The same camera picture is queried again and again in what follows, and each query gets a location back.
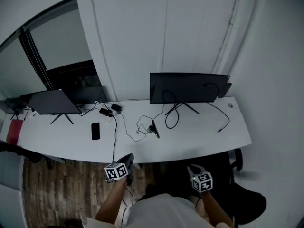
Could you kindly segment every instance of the white desk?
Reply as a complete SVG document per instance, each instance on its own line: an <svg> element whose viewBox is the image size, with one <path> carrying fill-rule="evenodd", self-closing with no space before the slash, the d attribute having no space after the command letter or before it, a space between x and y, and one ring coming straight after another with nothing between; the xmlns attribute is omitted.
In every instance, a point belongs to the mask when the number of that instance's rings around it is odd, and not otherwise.
<svg viewBox="0 0 304 228"><path fill-rule="evenodd" d="M141 115L155 117L162 111L161 104L149 104L149 101L123 101L123 116L128 133L136 140L144 135L136 135L136 122ZM180 121L174 129L165 126L165 113L172 104L165 105L164 113L155 120L160 139L155 134L148 134L140 142L134 142L125 133L123 118L116 116L117 134L115 158L133 153L135 163L166 162L195 158L233 150L251 144L250 135L242 113L233 97L218 99L213 103L230 118L230 124L221 132L218 130L227 122L226 116L207 103L189 104L199 111L196 114L186 106L178 108ZM27 118L23 123L18 145L41 154L65 159L88 162L112 162L115 121L94 110L85 116L69 115L72 125L64 116L50 124L56 116L38 115ZM11 115L7 115L0 134L6 140L10 127ZM174 125L175 112L168 117L168 125ZM92 141L91 124L100 123L100 140ZM143 117L139 124L145 128L151 125L151 119Z"/></svg>

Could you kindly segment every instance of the white shirt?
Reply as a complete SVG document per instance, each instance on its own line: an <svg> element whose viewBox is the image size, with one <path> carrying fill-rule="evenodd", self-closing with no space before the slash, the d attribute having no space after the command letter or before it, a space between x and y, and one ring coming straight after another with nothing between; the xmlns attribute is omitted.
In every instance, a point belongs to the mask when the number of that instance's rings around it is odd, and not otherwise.
<svg viewBox="0 0 304 228"><path fill-rule="evenodd" d="M109 223L88 218L86 228L115 228ZM141 200L130 208L127 228L213 228L195 211L190 201L161 194ZM216 228L229 228L220 223Z"/></svg>

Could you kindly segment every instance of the smartphone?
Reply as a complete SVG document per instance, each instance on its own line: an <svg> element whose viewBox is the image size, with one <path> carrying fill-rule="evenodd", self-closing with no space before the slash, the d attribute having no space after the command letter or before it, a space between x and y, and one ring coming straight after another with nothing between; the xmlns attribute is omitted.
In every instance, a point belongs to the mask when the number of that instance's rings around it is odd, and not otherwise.
<svg viewBox="0 0 304 228"><path fill-rule="evenodd" d="M99 123L92 123L92 140L100 139Z"/></svg>

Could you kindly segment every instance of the red folder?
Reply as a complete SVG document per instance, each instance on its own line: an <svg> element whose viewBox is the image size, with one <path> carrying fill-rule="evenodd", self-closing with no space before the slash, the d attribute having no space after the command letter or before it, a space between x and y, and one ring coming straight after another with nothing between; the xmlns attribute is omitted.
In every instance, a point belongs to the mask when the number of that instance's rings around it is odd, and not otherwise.
<svg viewBox="0 0 304 228"><path fill-rule="evenodd" d="M11 120L9 133L8 136L6 137L7 143L17 145L22 124L23 124L22 120L16 120L16 119Z"/></svg>

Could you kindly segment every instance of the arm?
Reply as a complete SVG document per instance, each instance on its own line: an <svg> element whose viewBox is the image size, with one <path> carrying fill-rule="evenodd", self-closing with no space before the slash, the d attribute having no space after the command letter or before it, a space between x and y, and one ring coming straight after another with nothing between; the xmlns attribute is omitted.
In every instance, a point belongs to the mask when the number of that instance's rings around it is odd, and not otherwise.
<svg viewBox="0 0 304 228"><path fill-rule="evenodd" d="M209 191L203 192L201 194L201 198L204 202L205 210L208 214L211 225L216 226L219 223L225 223L229 227L233 227L232 220L212 197Z"/></svg>
<svg viewBox="0 0 304 228"><path fill-rule="evenodd" d="M95 219L113 224L116 221L120 204L124 197L124 190L127 187L127 177L118 180L113 186L109 196L101 206Z"/></svg>

